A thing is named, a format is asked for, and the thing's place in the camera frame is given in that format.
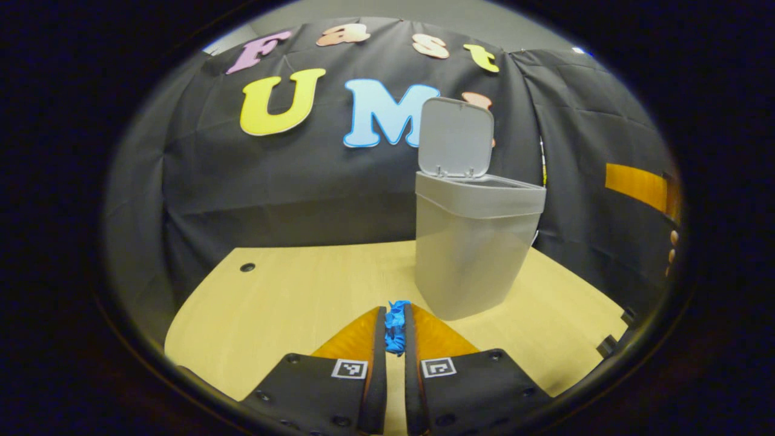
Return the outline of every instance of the orange stripe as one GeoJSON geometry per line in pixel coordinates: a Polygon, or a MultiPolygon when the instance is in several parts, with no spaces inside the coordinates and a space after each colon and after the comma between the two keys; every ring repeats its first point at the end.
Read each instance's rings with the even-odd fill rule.
{"type": "Polygon", "coordinates": [[[605,165],[605,187],[659,210],[667,211],[667,180],[638,168],[605,165]]]}

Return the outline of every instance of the wall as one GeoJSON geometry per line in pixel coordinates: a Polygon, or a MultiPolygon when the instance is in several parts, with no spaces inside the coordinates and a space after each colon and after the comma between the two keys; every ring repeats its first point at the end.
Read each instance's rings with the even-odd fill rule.
{"type": "Polygon", "coordinates": [[[210,47],[217,46],[220,52],[285,27],[352,16],[383,16],[427,22],[506,51],[536,48],[569,50],[575,46],[527,16],[483,0],[299,0],[250,20],[210,47]],[[249,36],[251,32],[245,29],[247,27],[255,36],[249,36]]]}

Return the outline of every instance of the foam letter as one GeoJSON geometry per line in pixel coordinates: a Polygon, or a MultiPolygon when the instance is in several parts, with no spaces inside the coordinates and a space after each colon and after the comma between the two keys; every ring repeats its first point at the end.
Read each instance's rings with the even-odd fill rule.
{"type": "Polygon", "coordinates": [[[342,24],[323,32],[323,36],[320,37],[317,44],[320,47],[325,47],[338,43],[359,43],[368,40],[369,36],[371,35],[366,33],[365,24],[342,24]]]}
{"type": "Polygon", "coordinates": [[[415,33],[412,35],[412,40],[415,41],[412,44],[412,47],[422,54],[438,57],[439,59],[450,57],[450,52],[444,48],[446,47],[446,43],[435,36],[425,35],[424,33],[415,33]]]}
{"type": "Polygon", "coordinates": [[[296,82],[291,108],[279,115],[270,115],[267,106],[272,88],[281,79],[277,76],[256,80],[245,86],[245,102],[239,115],[239,125],[245,133],[262,137],[289,130],[304,121],[312,110],[315,99],[315,85],[325,74],[322,68],[296,71],[291,80],[296,82]]]}
{"type": "Polygon", "coordinates": [[[291,32],[280,32],[274,35],[269,35],[260,40],[250,41],[243,46],[243,52],[240,54],[237,62],[234,66],[229,68],[227,74],[232,74],[245,68],[250,68],[260,61],[258,55],[268,55],[275,47],[277,47],[278,40],[286,40],[291,37],[291,32]]]}
{"type": "MultiPolygon", "coordinates": [[[[463,100],[485,109],[489,109],[492,106],[492,100],[476,92],[464,92],[463,100]]],[[[492,146],[495,147],[495,139],[492,140],[492,146]]]]}
{"type": "Polygon", "coordinates": [[[495,59],[495,55],[488,53],[484,47],[473,44],[463,44],[463,48],[469,50],[471,52],[471,57],[474,59],[474,62],[476,62],[477,65],[484,68],[485,70],[492,71],[494,73],[497,73],[501,70],[497,65],[493,65],[490,62],[490,59],[495,59]]]}
{"type": "Polygon", "coordinates": [[[344,137],[347,147],[373,147],[380,143],[380,136],[374,132],[372,119],[379,123],[387,141],[397,144],[409,120],[412,131],[406,142],[419,146],[420,117],[422,105],[432,97],[441,95],[438,89],[427,85],[412,85],[406,90],[399,103],[393,100],[380,81],[358,78],[347,81],[344,87],[353,93],[353,128],[344,137]]]}

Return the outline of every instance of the black fabric backdrop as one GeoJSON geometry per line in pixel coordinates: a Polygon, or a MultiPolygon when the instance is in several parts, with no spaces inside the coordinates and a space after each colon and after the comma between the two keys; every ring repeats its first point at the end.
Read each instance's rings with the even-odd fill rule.
{"type": "MultiPolygon", "coordinates": [[[[354,78],[381,81],[396,101],[413,84],[461,99],[488,96],[496,120],[491,173],[540,183],[535,115],[508,54],[435,26],[397,19],[337,19],[293,29],[259,64],[224,75],[242,52],[235,47],[205,62],[181,96],[164,149],[164,234],[181,304],[234,247],[360,244],[415,237],[417,149],[402,139],[375,147],[345,147],[354,78]],[[318,47],[322,32],[348,22],[367,26],[361,43],[318,47]],[[412,35],[447,44],[442,60],[412,48],[412,35]],[[477,66],[465,43],[496,54],[501,71],[477,66]],[[253,137],[239,126],[245,85],[280,76],[270,113],[290,107],[295,71],[325,68],[311,113],[287,132],[253,137]]],[[[374,129],[380,135],[377,124],[374,129]]]]}
{"type": "Polygon", "coordinates": [[[605,189],[605,163],[672,171],[663,142],[626,88],[587,55],[542,50],[507,54],[489,44],[417,22],[353,18],[292,29],[261,61],[226,75],[242,46],[196,54],[170,74],[130,127],[108,190],[109,263],[132,277],[119,298],[160,344],[175,312],[235,247],[362,244],[415,237],[417,149],[403,139],[345,147],[354,78],[381,81],[399,101],[423,84],[443,97],[476,92],[492,100],[495,139],[489,174],[541,185],[539,127],[547,159],[546,210],[536,247],[608,294],[641,311],[664,280],[672,223],[637,200],[605,189]],[[318,47],[322,32],[360,22],[361,43],[318,47]],[[445,60],[412,48],[412,35],[446,42],[445,60]],[[481,45],[500,72],[476,65],[465,43],[481,45]],[[239,125],[243,88],[280,76],[270,113],[291,105],[295,71],[325,68],[309,116],[254,137],[239,125]],[[143,228],[127,240],[122,228],[143,228]]]}
{"type": "Polygon", "coordinates": [[[546,155],[546,205],[536,249],[636,313],[665,283],[672,220],[605,188],[605,165],[677,173],[630,91],[593,57],[568,50],[511,54],[525,76],[546,155]]]}

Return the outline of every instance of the blue tape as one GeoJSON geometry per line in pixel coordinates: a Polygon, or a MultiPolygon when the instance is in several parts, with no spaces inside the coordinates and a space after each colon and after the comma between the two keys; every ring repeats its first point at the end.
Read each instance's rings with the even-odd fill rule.
{"type": "Polygon", "coordinates": [[[404,305],[412,304],[405,299],[390,303],[390,311],[385,314],[385,351],[399,357],[404,354],[406,346],[406,318],[404,305]]]}

